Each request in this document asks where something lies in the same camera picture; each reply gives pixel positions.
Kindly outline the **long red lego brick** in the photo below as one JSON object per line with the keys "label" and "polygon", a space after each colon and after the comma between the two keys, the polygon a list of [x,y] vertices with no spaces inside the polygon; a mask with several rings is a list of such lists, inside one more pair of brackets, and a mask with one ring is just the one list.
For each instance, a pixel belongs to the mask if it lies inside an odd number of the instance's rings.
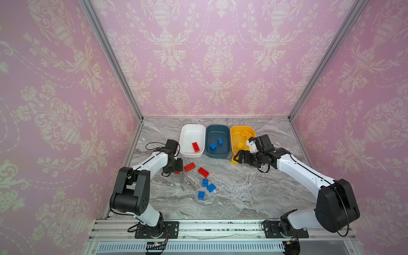
{"label": "long red lego brick", "polygon": [[188,172],[192,171],[195,168],[196,168],[195,163],[190,163],[190,164],[188,164],[188,165],[186,165],[184,167],[184,170],[185,170],[186,173],[188,173]]}

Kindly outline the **blue sloped lego brick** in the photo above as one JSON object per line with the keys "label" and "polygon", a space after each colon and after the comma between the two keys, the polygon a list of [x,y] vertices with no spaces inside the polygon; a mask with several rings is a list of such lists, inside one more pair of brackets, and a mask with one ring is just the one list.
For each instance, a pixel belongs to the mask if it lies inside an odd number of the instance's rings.
{"label": "blue sloped lego brick", "polygon": [[212,193],[216,190],[216,186],[212,183],[207,187],[208,192]]}

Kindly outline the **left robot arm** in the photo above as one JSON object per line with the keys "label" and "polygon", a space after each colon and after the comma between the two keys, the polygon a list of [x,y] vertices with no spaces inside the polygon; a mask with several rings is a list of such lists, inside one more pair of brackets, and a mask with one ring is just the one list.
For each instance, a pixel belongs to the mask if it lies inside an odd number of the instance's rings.
{"label": "left robot arm", "polygon": [[160,171],[169,174],[182,170],[183,159],[168,150],[153,152],[133,167],[122,167],[109,200],[110,209],[132,215],[144,226],[158,228],[163,217],[150,205],[150,180]]}

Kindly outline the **white plastic bin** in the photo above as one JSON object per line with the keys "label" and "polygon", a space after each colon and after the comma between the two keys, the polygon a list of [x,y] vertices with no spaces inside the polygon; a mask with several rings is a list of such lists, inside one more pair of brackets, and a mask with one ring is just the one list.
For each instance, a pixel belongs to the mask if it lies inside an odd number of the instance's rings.
{"label": "white plastic bin", "polygon": [[[185,158],[199,158],[204,153],[206,128],[201,124],[186,124],[181,129],[180,154]],[[200,148],[199,153],[195,153],[192,143],[197,142]]]}

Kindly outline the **dark teal plastic bin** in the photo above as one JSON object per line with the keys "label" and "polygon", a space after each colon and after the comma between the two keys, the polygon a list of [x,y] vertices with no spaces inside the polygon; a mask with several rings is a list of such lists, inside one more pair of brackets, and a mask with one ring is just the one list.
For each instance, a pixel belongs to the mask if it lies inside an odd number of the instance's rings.
{"label": "dark teal plastic bin", "polygon": [[231,152],[230,129],[226,125],[206,127],[205,152],[209,158],[224,159]]}

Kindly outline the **yellow plastic bin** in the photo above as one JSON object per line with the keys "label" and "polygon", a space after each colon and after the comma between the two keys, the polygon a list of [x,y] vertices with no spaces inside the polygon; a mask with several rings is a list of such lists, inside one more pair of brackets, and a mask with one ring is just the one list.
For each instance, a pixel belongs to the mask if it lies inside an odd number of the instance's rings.
{"label": "yellow plastic bin", "polygon": [[256,133],[254,128],[247,126],[247,125],[236,125],[230,128],[230,133],[231,133],[231,148],[232,148],[232,153],[235,156],[240,149],[237,148],[238,142],[243,142],[243,150],[248,150],[249,151],[249,147],[246,145],[246,139],[244,139],[241,136],[241,133],[247,130],[249,132],[251,132],[252,137],[256,137]]}

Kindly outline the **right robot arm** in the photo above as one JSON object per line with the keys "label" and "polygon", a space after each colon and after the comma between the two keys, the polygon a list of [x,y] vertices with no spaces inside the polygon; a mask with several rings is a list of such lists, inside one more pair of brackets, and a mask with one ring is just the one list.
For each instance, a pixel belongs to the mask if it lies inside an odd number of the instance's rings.
{"label": "right robot arm", "polygon": [[250,153],[240,150],[233,161],[248,164],[258,170],[272,167],[294,178],[316,197],[316,207],[307,210],[292,210],[280,217],[280,232],[286,237],[295,237],[296,231],[309,228],[324,228],[336,233],[360,218],[360,210],[351,184],[328,177],[298,160],[284,148],[270,153]]}

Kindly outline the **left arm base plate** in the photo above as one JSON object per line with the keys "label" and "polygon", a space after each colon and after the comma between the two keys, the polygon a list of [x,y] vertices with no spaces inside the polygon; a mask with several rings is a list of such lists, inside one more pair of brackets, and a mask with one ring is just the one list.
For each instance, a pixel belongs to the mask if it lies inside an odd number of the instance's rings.
{"label": "left arm base plate", "polygon": [[136,239],[177,239],[179,235],[180,222],[159,222],[156,227],[150,227],[138,223],[135,231]]}

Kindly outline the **yellow lego cube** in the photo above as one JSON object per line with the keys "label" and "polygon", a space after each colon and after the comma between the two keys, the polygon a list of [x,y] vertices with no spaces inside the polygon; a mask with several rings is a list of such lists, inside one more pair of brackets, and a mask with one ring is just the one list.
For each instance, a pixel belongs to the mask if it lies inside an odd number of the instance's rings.
{"label": "yellow lego cube", "polygon": [[232,158],[231,163],[234,164],[234,165],[238,165],[238,164],[239,164],[239,162],[236,161],[236,160],[234,160],[234,158]]}

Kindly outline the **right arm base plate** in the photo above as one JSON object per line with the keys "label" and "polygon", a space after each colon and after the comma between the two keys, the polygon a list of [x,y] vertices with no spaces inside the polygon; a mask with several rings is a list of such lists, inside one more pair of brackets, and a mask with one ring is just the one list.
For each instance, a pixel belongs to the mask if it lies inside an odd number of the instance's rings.
{"label": "right arm base plate", "polygon": [[307,239],[309,233],[307,230],[295,230],[286,222],[265,220],[260,223],[267,239]]}

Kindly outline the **yellow rounded lego 120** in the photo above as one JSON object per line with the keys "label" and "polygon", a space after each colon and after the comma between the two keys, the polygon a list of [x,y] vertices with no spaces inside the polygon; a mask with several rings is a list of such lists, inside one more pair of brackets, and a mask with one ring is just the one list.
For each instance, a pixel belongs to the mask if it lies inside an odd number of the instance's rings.
{"label": "yellow rounded lego 120", "polygon": [[244,139],[248,140],[248,139],[250,139],[250,138],[252,137],[252,134],[251,134],[251,132],[249,132],[249,131],[247,131],[247,130],[244,130],[244,131],[241,133],[241,136],[242,136]]}

